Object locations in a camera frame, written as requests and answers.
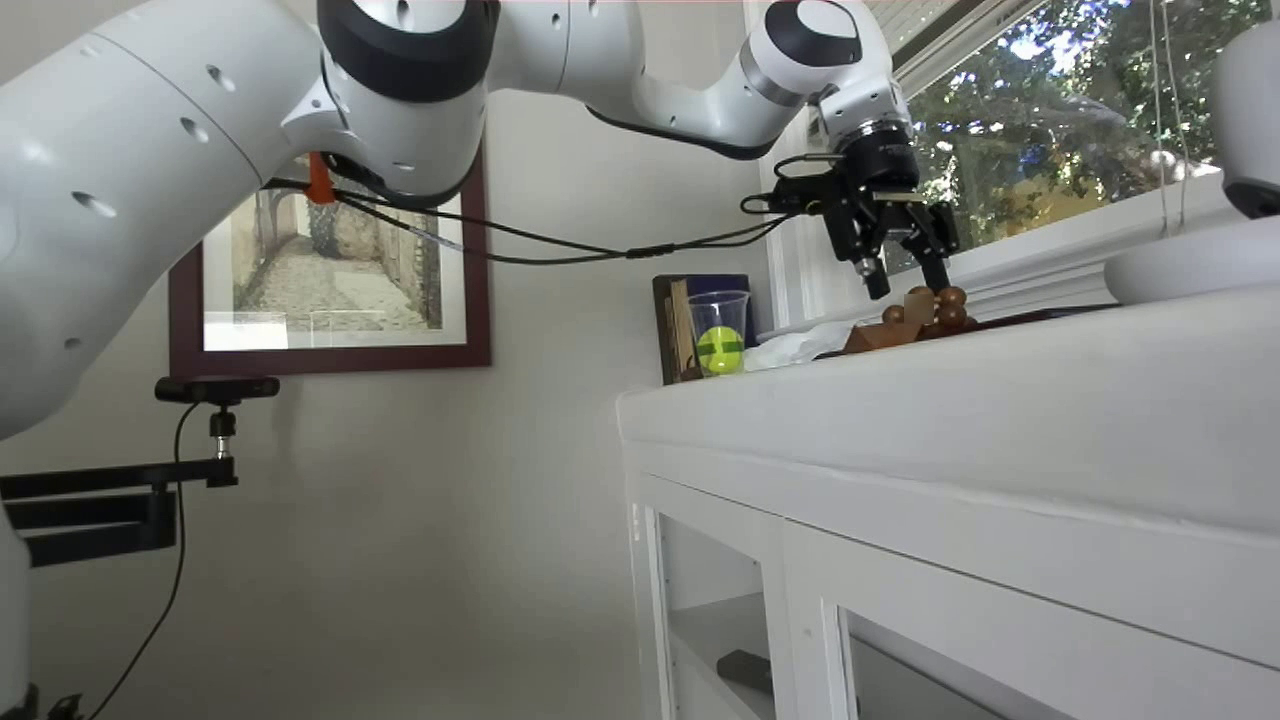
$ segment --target white shelf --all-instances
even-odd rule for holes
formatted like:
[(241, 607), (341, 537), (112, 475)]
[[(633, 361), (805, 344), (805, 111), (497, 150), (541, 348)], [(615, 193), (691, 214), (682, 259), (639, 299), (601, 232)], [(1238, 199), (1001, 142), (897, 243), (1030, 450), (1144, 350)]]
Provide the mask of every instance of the white shelf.
[(707, 683), (725, 705), (736, 709), (744, 720), (771, 720), (776, 705), (766, 690), (725, 683), (715, 676), (715, 659), (727, 653), (756, 653), (767, 657), (767, 622), (766, 622), (766, 592), (736, 597), (701, 607), (671, 611), (671, 640), (675, 653), (691, 665), (701, 683)]

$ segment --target tennis ball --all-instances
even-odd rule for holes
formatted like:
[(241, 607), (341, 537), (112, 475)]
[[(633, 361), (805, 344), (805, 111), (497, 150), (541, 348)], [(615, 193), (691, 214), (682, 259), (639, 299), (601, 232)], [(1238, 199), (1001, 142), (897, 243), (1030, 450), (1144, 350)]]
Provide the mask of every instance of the tennis ball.
[(707, 327), (704, 336), (696, 336), (696, 362), (704, 377), (727, 377), (744, 366), (744, 336), (736, 327)]

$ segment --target wall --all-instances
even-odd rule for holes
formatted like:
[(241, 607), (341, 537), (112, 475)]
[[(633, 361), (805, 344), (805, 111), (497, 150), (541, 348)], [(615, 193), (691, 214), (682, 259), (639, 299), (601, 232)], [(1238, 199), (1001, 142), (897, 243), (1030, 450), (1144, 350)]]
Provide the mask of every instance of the wall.
[[(10, 35), (84, 23), (72, 0), (10, 0)], [(733, 3), (656, 3), (665, 73), (721, 73)], [(740, 222), (747, 165), (621, 135), (556, 98), (504, 95), (492, 214), (639, 243)], [(289, 378), (241, 414), (244, 488), (194, 488), (180, 607), (119, 720), (633, 720), (644, 709), (613, 398), (656, 382), (639, 268), (497, 268), (497, 366)], [(0, 446), (0, 470), (170, 454), (177, 407), (155, 288), (72, 405)], [(171, 576), (171, 553), (37, 576), (37, 676), (93, 699)]]

